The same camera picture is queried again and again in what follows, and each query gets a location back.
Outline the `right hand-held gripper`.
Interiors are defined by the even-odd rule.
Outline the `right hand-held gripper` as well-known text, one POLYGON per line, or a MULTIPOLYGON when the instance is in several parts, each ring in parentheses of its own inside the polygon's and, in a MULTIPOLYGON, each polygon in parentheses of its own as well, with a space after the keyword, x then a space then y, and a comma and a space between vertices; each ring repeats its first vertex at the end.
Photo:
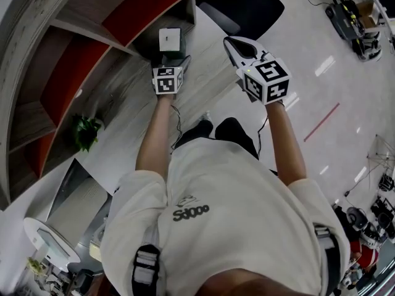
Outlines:
POLYGON ((285 63, 253 39, 227 36, 225 51, 236 69, 238 84, 251 102, 268 105, 288 95, 291 72, 285 63))

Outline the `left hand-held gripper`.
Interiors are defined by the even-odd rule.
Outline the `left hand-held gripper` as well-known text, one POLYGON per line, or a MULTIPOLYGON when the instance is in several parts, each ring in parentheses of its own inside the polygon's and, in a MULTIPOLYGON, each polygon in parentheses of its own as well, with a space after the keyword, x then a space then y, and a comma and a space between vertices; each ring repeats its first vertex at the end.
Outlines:
POLYGON ((164 55, 162 63, 152 69, 152 85, 156 94, 176 94, 183 84, 190 62, 190 55, 182 59, 170 59, 164 55))

